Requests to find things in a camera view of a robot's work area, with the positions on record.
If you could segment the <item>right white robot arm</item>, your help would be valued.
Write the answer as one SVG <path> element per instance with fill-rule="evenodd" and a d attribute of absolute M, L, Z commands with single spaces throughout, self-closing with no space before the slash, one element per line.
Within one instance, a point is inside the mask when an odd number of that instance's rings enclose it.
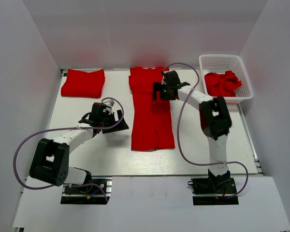
<path fill-rule="evenodd" d="M 181 82 L 176 71 L 161 72 L 161 82 L 153 83 L 152 100 L 179 100 L 183 102 L 177 121 L 177 144 L 182 158 L 195 166 L 207 166 L 209 188 L 219 193 L 226 187 L 226 181 L 231 178 L 227 165 L 226 143 L 231 117 L 223 97 L 211 97 L 195 89 L 187 82 Z M 179 126 L 186 104 L 199 111 L 200 124 L 209 144 L 209 163 L 195 163 L 188 160 L 182 152 L 179 137 Z"/>

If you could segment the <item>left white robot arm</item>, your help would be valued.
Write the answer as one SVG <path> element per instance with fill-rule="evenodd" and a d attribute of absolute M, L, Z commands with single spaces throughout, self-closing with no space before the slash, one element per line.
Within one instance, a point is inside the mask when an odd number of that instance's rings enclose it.
<path fill-rule="evenodd" d="M 91 112 L 79 120 L 80 124 L 87 124 L 86 127 L 68 129 L 65 134 L 54 139 L 41 139 L 29 169 L 30 177 L 58 187 L 64 184 L 76 185 L 82 193 L 89 192 L 92 189 L 89 171 L 70 167 L 70 154 L 100 132 L 106 134 L 129 129 L 124 120 L 123 108 L 117 110 L 116 120 L 113 105 L 113 100 L 96 102 Z"/>

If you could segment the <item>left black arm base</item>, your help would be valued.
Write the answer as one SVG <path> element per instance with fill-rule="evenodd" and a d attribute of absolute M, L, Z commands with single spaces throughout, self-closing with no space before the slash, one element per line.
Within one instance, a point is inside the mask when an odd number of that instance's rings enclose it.
<path fill-rule="evenodd" d="M 112 177 L 92 177 L 91 182 L 97 186 L 74 188 L 66 186 L 61 194 L 60 204 L 70 205 L 106 205 L 112 191 Z"/>

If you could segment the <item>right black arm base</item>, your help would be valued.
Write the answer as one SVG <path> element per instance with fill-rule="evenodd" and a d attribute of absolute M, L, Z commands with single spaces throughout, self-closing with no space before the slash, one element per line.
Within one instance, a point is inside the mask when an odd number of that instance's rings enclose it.
<path fill-rule="evenodd" d="M 235 181 L 230 171 L 217 176 L 208 171 L 207 178 L 192 178 L 187 185 L 192 188 L 194 206 L 239 204 Z"/>

